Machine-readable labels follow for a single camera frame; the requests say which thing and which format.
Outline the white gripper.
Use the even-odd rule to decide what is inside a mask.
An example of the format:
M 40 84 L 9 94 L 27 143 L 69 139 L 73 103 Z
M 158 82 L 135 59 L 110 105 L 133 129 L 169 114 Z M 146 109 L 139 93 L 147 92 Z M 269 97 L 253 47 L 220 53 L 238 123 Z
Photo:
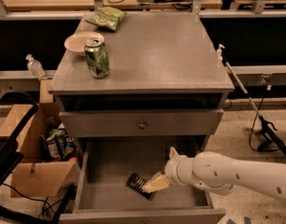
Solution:
M 193 158 L 179 155 L 174 147 L 169 149 L 170 160 L 164 167 L 164 174 L 155 174 L 151 180 L 146 182 L 142 189 L 147 193 L 152 193 L 161 189 L 166 189 L 170 183 L 178 186 L 191 185 L 193 181 Z

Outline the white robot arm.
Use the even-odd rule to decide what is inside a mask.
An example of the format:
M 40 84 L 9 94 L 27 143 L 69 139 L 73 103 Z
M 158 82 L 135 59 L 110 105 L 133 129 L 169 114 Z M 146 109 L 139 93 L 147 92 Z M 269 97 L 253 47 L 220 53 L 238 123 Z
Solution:
M 286 203 L 286 163 L 236 160 L 210 151 L 189 158 L 171 147 L 164 173 L 157 173 L 143 190 L 151 193 L 171 185 L 219 195 L 240 186 Z

